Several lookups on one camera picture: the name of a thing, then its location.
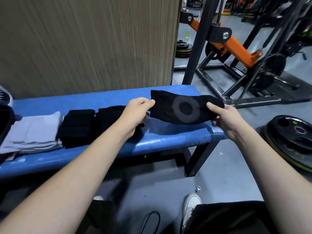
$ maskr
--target forearm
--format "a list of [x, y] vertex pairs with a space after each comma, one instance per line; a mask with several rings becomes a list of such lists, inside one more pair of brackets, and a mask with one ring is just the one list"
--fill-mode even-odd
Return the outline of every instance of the forearm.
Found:
[[311, 184], [250, 126], [241, 129], [236, 144], [280, 233], [311, 233]]
[[115, 123], [21, 203], [1, 233], [74, 233], [127, 134]]

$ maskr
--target blue bench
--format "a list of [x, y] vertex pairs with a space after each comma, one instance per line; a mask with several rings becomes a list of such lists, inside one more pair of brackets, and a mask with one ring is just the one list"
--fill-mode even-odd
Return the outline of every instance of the blue bench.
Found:
[[[49, 115], [60, 111], [66, 115], [69, 110], [106, 108], [127, 105], [138, 97], [150, 98], [150, 90], [165, 90], [175, 94], [198, 96], [200, 92], [191, 85], [170, 85], [129, 90], [115, 90], [88, 94], [28, 98], [14, 101], [15, 114], [22, 116]], [[211, 122], [199, 125], [173, 125], [155, 118], [149, 118], [142, 128], [140, 140], [129, 140], [121, 148], [118, 158], [144, 155], [177, 148], [197, 147], [185, 166], [187, 176], [194, 176], [220, 140], [227, 139], [224, 132], [213, 127]], [[73, 149], [59, 149], [45, 153], [28, 154], [6, 161], [0, 165], [0, 179], [60, 169], [87, 146]]]

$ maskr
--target gray floor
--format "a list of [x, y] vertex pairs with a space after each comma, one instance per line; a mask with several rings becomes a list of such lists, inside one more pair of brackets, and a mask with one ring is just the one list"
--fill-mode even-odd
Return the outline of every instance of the gray floor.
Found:
[[[221, 22], [232, 28], [233, 35], [240, 42], [244, 42], [253, 28], [249, 23], [240, 22], [240, 18], [236, 16], [223, 16]], [[180, 25], [179, 39], [183, 39], [186, 29], [187, 25]], [[262, 29], [248, 50], [252, 52], [259, 49], [270, 31], [269, 28]], [[193, 43], [195, 34], [191, 30], [190, 43]], [[311, 61], [312, 50], [306, 48], [304, 51], [308, 60], [303, 61], [300, 55], [289, 58], [286, 70], [312, 83], [311, 65], [307, 64]], [[176, 59], [175, 64], [185, 65], [187, 61], [187, 59]], [[230, 86], [229, 77], [225, 73], [216, 71], [210, 74], [224, 90]], [[181, 84], [183, 75], [183, 73], [175, 73], [173, 84]], [[202, 94], [211, 94], [196, 76], [192, 85]], [[239, 111], [251, 126], [257, 128], [265, 125], [278, 114], [289, 114], [311, 121], [311, 105], [312, 102], [306, 102]], [[198, 194], [204, 203], [262, 200], [246, 162], [236, 145], [230, 140], [221, 141], [217, 145], [195, 177], [186, 178], [184, 169], [178, 168], [175, 161], [158, 162], [109, 173], [97, 191], [97, 195], [114, 200], [118, 204], [118, 233], [138, 233], [143, 218], [153, 210], [157, 210], [161, 215], [158, 233], [161, 231], [179, 233], [184, 198], [187, 194], [193, 193], [197, 186], [201, 187]], [[27, 194], [29, 194], [27, 190], [7, 193], [0, 205], [0, 212], [2, 214], [10, 212]], [[151, 231], [146, 230], [145, 233], [153, 232], [152, 224], [148, 228]]]

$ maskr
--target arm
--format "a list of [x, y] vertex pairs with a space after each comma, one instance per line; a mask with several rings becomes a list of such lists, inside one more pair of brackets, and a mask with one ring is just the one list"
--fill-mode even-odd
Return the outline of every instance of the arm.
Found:
[[239, 147], [280, 233], [312, 233], [312, 185], [284, 161], [231, 106], [207, 103], [213, 121]]
[[75, 233], [121, 146], [154, 104], [131, 100], [110, 128], [13, 210], [0, 233]]

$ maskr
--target wooden partition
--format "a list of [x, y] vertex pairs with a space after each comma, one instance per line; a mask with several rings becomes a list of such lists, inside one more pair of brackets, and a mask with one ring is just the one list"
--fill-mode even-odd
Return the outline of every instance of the wooden partition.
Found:
[[15, 98], [169, 85], [180, 0], [0, 0]]

